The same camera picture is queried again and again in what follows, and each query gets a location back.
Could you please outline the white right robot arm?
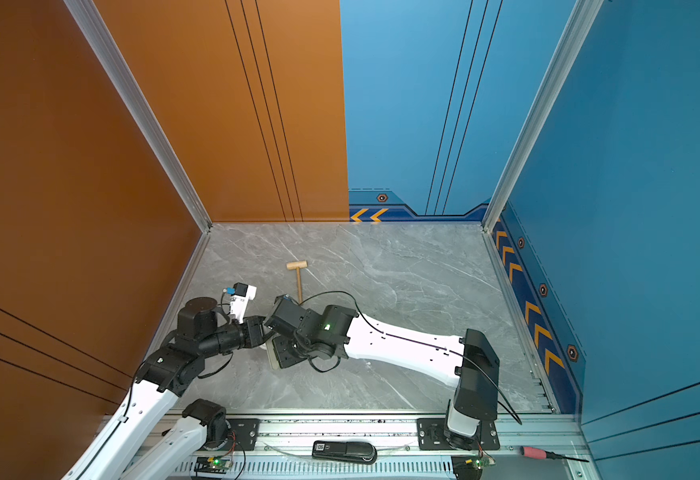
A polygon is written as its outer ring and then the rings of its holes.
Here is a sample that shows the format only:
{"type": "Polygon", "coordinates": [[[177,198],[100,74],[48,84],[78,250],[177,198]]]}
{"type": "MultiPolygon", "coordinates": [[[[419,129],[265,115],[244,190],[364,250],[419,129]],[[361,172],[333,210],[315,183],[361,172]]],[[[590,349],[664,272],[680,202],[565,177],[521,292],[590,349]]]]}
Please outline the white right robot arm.
{"type": "Polygon", "coordinates": [[[268,355],[275,369],[304,361],[378,361],[427,375],[453,389],[442,426],[453,449],[500,449],[500,360],[487,337],[468,329],[436,335],[366,316],[358,306],[328,305],[318,313],[283,295],[264,320],[275,333],[268,355]]]}

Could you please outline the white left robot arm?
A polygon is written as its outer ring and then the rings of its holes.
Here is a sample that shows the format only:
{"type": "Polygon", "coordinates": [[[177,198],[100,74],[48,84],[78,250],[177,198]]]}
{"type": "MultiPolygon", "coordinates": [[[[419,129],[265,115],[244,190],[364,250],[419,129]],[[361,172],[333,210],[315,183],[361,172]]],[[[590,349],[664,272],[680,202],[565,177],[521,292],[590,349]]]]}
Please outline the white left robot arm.
{"type": "Polygon", "coordinates": [[[206,378],[206,360],[263,345],[265,318],[234,321],[224,305],[210,297],[188,301],[177,328],[137,368],[116,412],[90,446],[63,475],[65,479],[166,479],[190,455],[204,447],[235,448],[226,409],[195,400],[159,443],[137,451],[164,415],[196,379],[206,378]]]}

